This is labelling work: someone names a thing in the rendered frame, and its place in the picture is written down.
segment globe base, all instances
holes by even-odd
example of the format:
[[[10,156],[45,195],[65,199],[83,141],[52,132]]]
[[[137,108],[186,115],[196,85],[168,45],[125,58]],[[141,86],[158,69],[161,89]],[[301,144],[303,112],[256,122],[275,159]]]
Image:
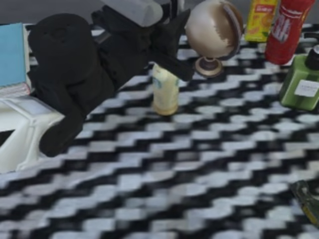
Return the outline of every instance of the globe base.
[[[203,77],[213,78],[223,73],[223,65],[218,59],[200,57],[195,62],[195,70]]]

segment black and white tablecloth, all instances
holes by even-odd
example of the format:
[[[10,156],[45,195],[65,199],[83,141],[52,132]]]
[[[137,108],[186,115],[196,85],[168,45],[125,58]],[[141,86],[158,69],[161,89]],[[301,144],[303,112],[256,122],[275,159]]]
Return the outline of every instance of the black and white tablecloth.
[[[242,41],[224,76],[181,82],[170,117],[151,108],[150,64],[65,154],[0,176],[0,239],[318,239],[289,184],[319,189],[319,115],[278,103],[289,65],[264,48]],[[185,37],[178,57],[196,59]]]

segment yellow carton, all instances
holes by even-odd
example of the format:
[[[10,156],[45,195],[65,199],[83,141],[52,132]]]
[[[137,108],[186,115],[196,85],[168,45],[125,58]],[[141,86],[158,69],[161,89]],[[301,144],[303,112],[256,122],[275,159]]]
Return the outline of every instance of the yellow carton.
[[[252,0],[245,40],[266,42],[273,22],[278,0]]]

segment light blue book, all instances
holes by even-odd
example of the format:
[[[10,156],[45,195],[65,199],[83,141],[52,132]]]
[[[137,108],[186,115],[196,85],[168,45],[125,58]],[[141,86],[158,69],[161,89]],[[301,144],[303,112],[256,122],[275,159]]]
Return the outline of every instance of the light blue book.
[[[0,26],[0,98],[30,92],[29,46],[22,23]]]

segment red cylindrical container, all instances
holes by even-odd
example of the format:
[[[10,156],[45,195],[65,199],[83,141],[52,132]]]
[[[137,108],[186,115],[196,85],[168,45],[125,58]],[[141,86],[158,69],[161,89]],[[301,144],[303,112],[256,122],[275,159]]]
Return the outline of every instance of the red cylindrical container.
[[[298,46],[303,23],[315,0],[281,0],[279,14],[267,39],[265,57],[284,65]]]

